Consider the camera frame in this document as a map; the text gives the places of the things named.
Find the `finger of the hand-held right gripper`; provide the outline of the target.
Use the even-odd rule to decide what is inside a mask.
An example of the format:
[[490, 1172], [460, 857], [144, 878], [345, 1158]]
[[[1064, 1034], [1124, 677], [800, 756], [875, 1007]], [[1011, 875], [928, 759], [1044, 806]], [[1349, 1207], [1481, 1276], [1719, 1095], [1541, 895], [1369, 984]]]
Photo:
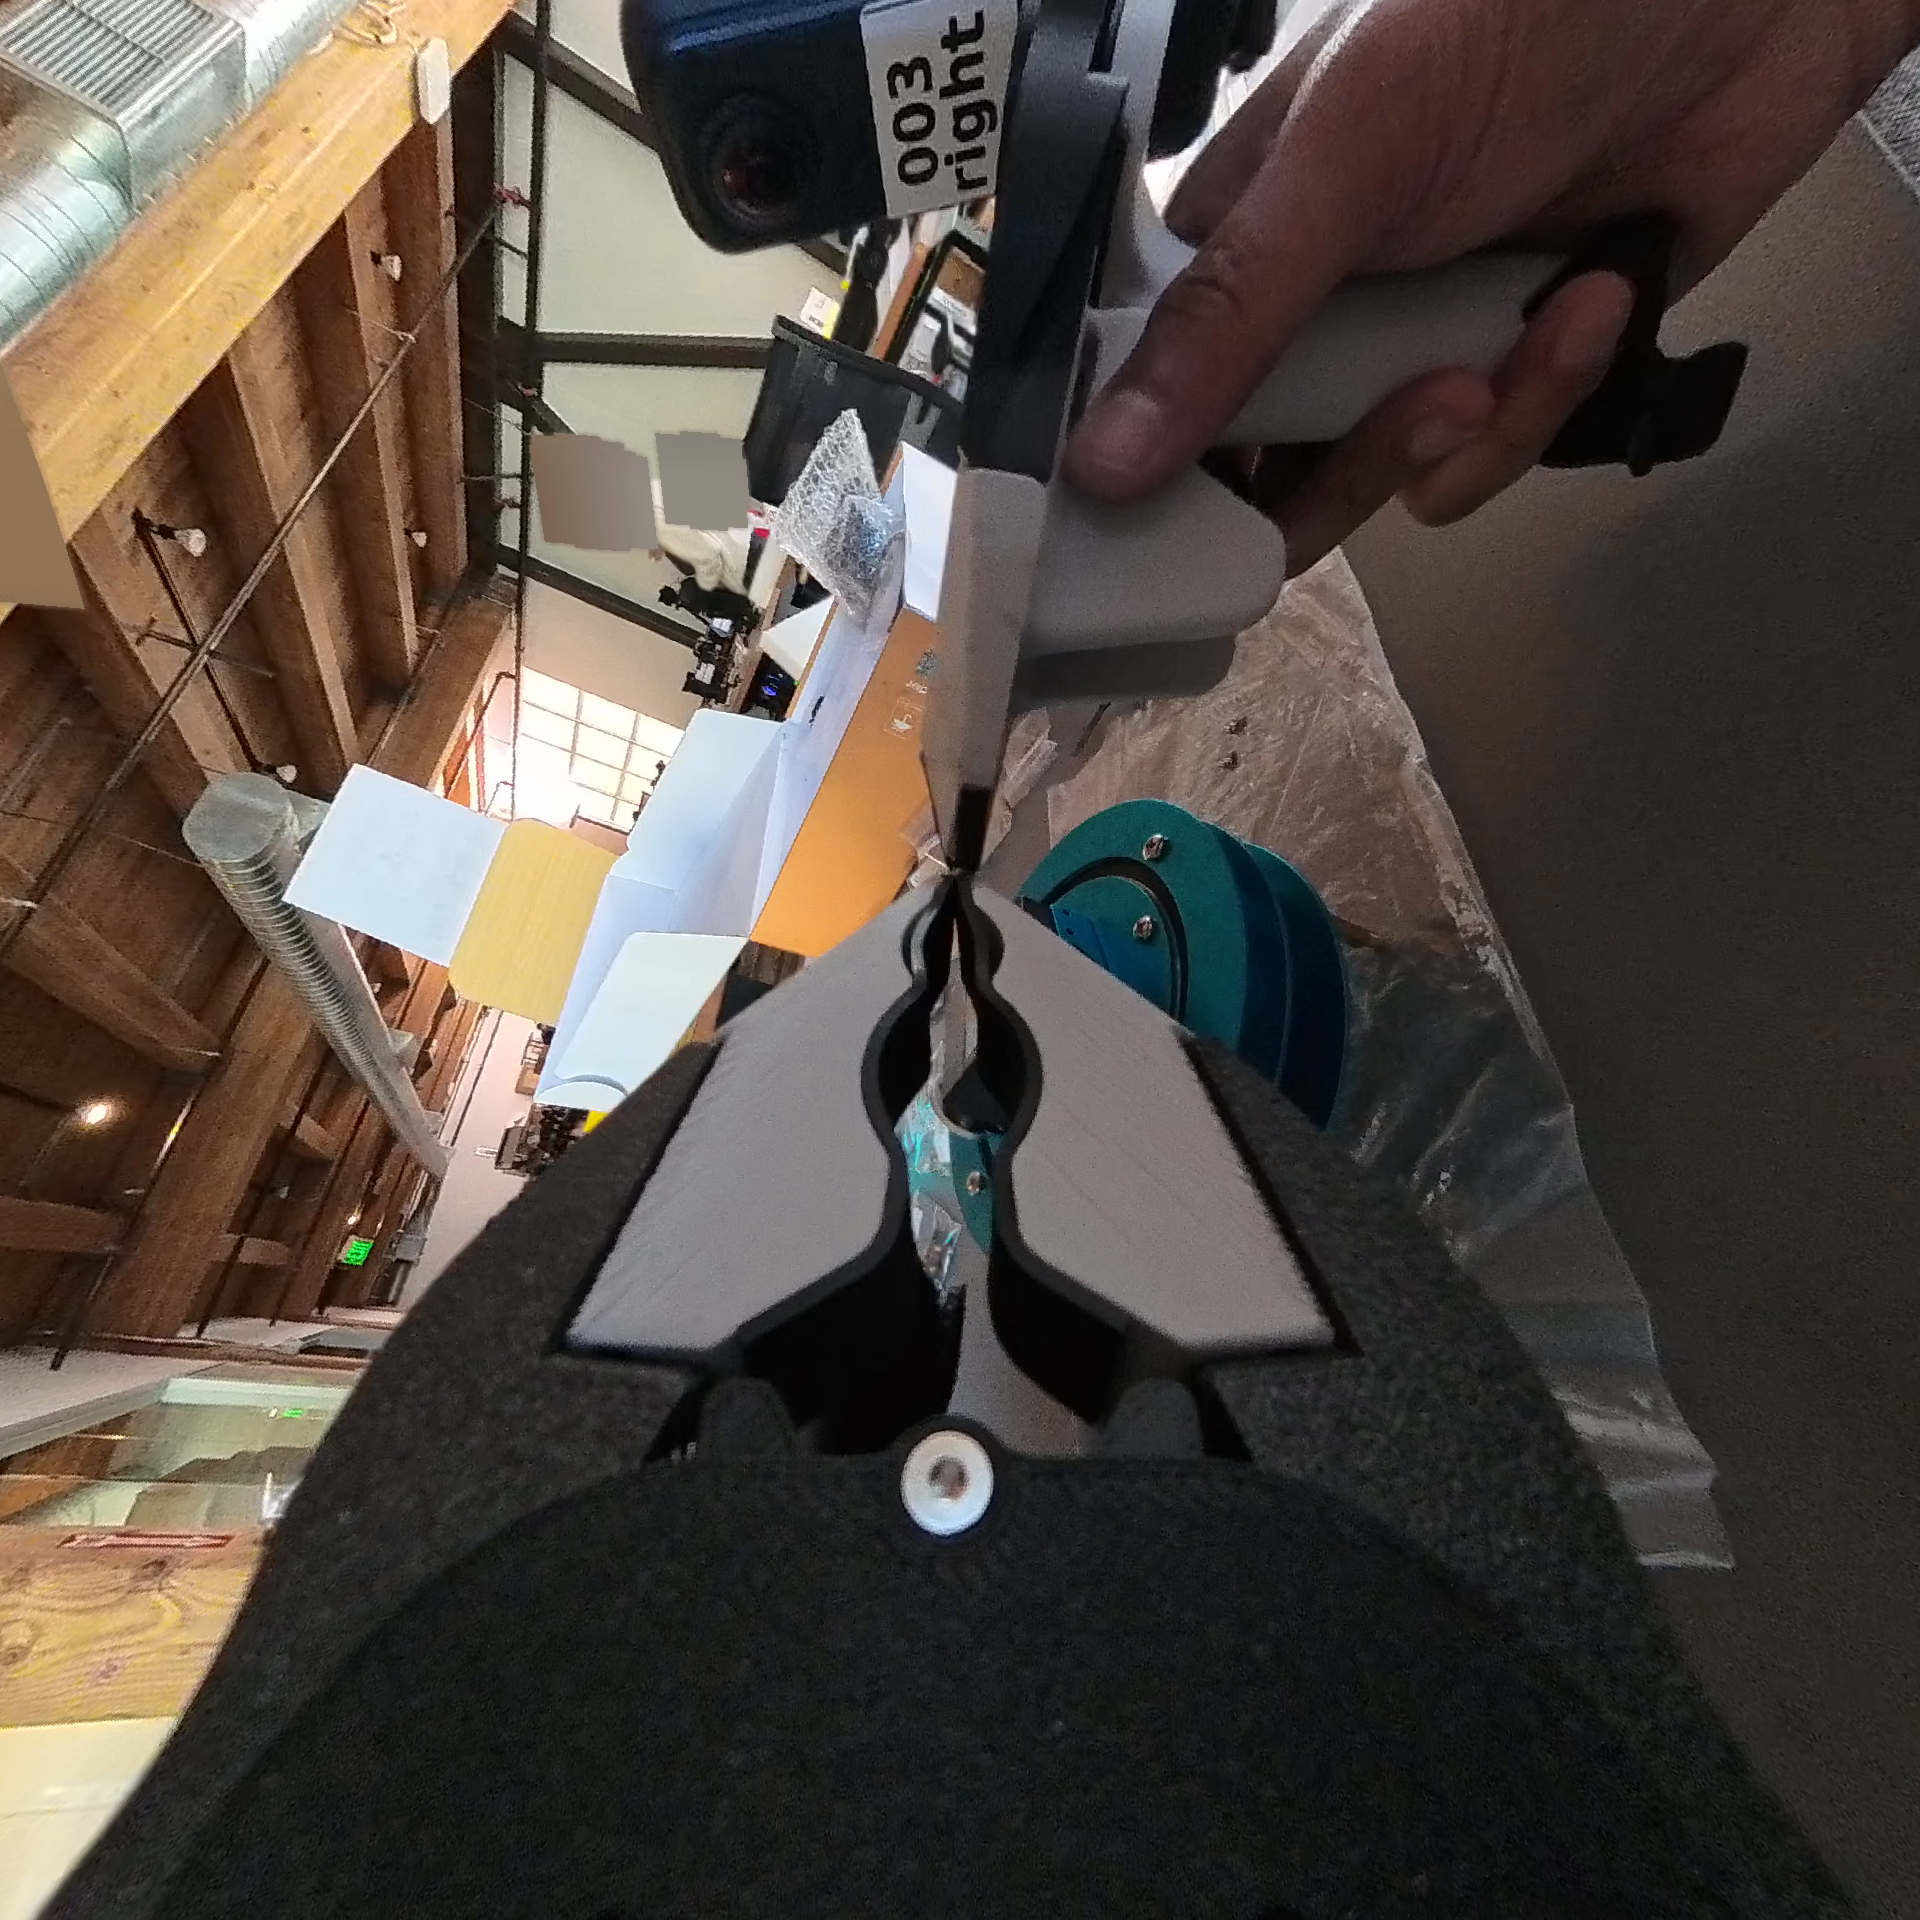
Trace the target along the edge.
[[959, 472], [921, 767], [942, 866], [963, 878], [973, 878], [987, 855], [987, 814], [1039, 571], [1039, 538], [1039, 477], [1005, 469]]

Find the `orange cardboard box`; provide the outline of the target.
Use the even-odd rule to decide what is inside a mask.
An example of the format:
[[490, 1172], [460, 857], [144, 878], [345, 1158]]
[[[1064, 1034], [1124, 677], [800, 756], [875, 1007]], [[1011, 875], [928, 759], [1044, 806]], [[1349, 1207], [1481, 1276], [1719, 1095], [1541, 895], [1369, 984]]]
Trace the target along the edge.
[[747, 946], [824, 957], [909, 878], [951, 469], [902, 449], [896, 610], [812, 602], [765, 632], [794, 666], [783, 721], [705, 712], [606, 875], [538, 1098], [609, 1116], [691, 1030]]

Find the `large clear plastic bag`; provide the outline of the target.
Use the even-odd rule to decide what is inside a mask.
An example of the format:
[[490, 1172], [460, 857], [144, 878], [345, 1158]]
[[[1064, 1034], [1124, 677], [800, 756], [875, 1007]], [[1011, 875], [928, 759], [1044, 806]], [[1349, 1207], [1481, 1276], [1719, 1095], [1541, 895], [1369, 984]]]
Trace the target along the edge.
[[[1023, 769], [1039, 728], [1050, 759]], [[1497, 1299], [1653, 1574], [1726, 1574], [1719, 1462], [1668, 1390], [1645, 1289], [1583, 1166], [1573, 1095], [1496, 919], [1349, 555], [1319, 561], [1186, 703], [1014, 721], [1014, 846], [1115, 800], [1290, 857], [1344, 919], [1357, 1034], [1335, 1136]]]

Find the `silver ventilation duct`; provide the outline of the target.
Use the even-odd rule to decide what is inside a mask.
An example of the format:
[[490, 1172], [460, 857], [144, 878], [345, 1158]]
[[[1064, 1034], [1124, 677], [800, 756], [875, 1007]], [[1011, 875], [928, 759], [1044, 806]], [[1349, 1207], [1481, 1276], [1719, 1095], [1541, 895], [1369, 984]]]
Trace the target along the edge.
[[350, 0], [8, 0], [0, 346], [350, 17]]
[[323, 800], [272, 776], [220, 776], [194, 800], [185, 838], [272, 967], [296, 988], [350, 1081], [381, 1110], [400, 1150], [444, 1179], [444, 1121], [409, 1081], [422, 1041], [386, 1024], [350, 930], [294, 905], [296, 866], [323, 815]]

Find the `clear screw packet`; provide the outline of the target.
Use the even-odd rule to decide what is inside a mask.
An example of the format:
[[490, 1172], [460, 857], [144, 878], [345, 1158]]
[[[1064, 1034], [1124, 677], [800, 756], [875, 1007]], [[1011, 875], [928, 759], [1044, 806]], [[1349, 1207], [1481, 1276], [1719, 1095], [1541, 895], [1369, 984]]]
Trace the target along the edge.
[[959, 930], [950, 912], [950, 878], [909, 889], [909, 905], [928, 905], [928, 977], [938, 984], [928, 1011], [928, 1075], [909, 1095], [896, 1139], [905, 1153], [905, 1207], [909, 1207], [909, 1249], [928, 1272], [934, 1299], [942, 1319], [963, 1314], [967, 1295], [967, 1259], [981, 1256], [967, 1207], [967, 1178], [984, 1172], [984, 1153], [967, 1145], [981, 1139], [973, 1095], [963, 1095], [973, 1059], [981, 1059], [981, 1015], [959, 977]]

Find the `bubble wrap bundle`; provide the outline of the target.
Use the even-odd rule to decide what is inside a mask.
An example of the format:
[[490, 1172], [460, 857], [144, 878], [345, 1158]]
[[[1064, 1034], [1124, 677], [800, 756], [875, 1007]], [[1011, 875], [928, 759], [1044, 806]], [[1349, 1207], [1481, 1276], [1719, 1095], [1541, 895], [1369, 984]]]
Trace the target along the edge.
[[890, 620], [905, 584], [905, 507], [878, 490], [857, 413], [807, 451], [775, 508], [783, 551], [824, 584], [850, 620]]

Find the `dark grey desk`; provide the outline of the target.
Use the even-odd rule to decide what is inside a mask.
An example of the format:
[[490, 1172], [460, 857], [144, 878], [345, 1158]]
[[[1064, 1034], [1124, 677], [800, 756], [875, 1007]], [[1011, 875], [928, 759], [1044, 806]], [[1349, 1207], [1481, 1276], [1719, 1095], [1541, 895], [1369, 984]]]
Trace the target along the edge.
[[1668, 1577], [1723, 1719], [1913, 1913], [1920, 239], [1853, 121], [1670, 319], [1713, 459], [1349, 539], [1739, 1574]]

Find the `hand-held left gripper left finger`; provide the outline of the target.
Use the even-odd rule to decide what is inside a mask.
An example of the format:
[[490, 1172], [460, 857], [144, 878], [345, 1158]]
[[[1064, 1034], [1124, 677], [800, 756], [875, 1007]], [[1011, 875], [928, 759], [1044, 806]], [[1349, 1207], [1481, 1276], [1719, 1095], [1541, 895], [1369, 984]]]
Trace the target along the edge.
[[951, 895], [902, 895], [716, 1030], [573, 1352], [959, 1357], [896, 1136], [934, 1066]]

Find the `person's right hand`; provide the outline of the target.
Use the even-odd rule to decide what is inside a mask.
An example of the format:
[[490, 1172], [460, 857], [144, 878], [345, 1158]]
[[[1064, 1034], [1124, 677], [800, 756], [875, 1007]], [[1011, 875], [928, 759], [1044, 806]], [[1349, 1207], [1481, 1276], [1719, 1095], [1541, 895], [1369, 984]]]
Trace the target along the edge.
[[1154, 496], [1352, 274], [1668, 216], [1670, 285], [1696, 285], [1913, 38], [1913, 0], [1335, 8], [1182, 172], [1167, 222], [1196, 256], [1075, 420], [1065, 477]]

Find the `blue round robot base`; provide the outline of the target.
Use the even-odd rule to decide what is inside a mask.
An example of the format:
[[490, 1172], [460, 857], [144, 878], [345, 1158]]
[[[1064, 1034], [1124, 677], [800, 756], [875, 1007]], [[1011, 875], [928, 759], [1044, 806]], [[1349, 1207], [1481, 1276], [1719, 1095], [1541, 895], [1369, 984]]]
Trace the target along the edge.
[[[1176, 1019], [1194, 1059], [1204, 1041], [1220, 1047], [1290, 1121], [1327, 1128], [1349, 1066], [1349, 965], [1335, 912], [1286, 857], [1169, 800], [1118, 800], [1072, 828], [1014, 885], [1011, 905]], [[987, 1304], [987, 1172], [1005, 1121], [987, 1116], [973, 1071], [963, 1095], [981, 1098], [967, 1116], [981, 1139], [967, 1145], [984, 1153], [984, 1172], [967, 1178], [981, 1204], [967, 1207], [981, 1237], [967, 1304]]]

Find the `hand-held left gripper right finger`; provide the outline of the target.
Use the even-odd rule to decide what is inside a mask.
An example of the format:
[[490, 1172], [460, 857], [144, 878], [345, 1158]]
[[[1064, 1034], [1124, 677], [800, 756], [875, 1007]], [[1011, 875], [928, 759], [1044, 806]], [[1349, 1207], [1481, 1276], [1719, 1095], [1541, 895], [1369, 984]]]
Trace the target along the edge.
[[987, 1319], [1014, 1361], [1327, 1352], [1282, 1212], [1186, 1030], [994, 889], [959, 889], [973, 1075], [1001, 1128]]

